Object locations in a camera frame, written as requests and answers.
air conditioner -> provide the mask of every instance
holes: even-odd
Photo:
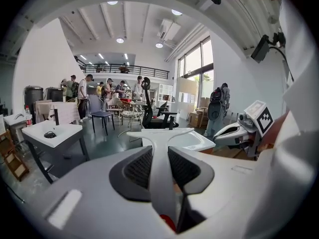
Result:
[[[173,22],[169,19],[163,19],[160,29],[158,32],[158,37],[163,41],[172,40],[174,36],[177,34],[177,32],[180,29],[180,25]]]

chair headrest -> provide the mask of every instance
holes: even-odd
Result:
[[[151,81],[148,77],[144,77],[144,80],[142,81],[142,88],[144,90],[149,90],[151,88]]]

black office chair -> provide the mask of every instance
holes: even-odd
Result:
[[[158,128],[169,128],[169,130],[172,130],[173,127],[178,127],[178,123],[174,122],[174,117],[170,117],[170,121],[168,121],[168,117],[170,115],[176,115],[177,113],[170,113],[170,112],[160,112],[161,114],[165,115],[164,119],[153,119],[153,110],[150,103],[150,98],[148,94],[148,90],[151,87],[151,82],[148,77],[144,77],[144,80],[142,82],[142,88],[145,91],[145,97],[146,97],[146,104],[145,111],[144,111],[144,117],[142,120],[142,125],[145,128],[148,129],[158,129]]]
[[[158,117],[160,116],[161,112],[167,112],[168,111],[168,109],[167,109],[167,101],[164,104],[162,104],[160,107],[156,107],[156,109],[159,110]]]

ceiling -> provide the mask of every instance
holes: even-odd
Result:
[[[156,45],[163,19],[181,26],[168,42],[172,50],[197,24],[187,15],[176,16],[170,8],[158,5],[119,1],[115,5],[94,4],[78,8],[59,17],[63,32],[71,49],[96,41],[117,38]]]
[[[124,64],[129,62],[130,65],[134,65],[135,62],[135,54],[127,54],[128,59],[125,58],[123,53],[115,53],[115,52],[107,52],[107,53],[100,53],[103,59],[98,54],[82,54],[85,58],[78,56],[78,59],[84,62],[85,64],[105,64],[107,61],[109,64]]]
[[[274,32],[280,30],[278,0],[222,0],[221,5],[210,0],[124,0],[116,5],[106,1],[110,0],[29,1],[8,31],[0,49],[0,59],[15,61],[34,24],[43,27],[57,17],[71,48],[90,42],[94,44],[97,40],[115,40],[118,36],[155,45],[159,40],[160,23],[163,18],[168,18],[181,25],[172,40],[178,47],[187,45],[188,40],[183,37],[194,32],[194,26],[201,22],[239,56],[249,56],[264,34],[272,38]],[[183,16],[174,16],[171,8],[184,12]],[[167,60],[176,55],[173,51]]]

black mesh pad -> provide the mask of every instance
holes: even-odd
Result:
[[[148,189],[152,165],[152,150],[139,156],[124,168],[124,175],[133,183]]]
[[[109,179],[114,190],[128,200],[150,202],[148,186],[152,158],[153,148],[147,146],[113,166]]]
[[[203,192],[214,178],[213,168],[174,147],[168,147],[173,178],[184,195]]]

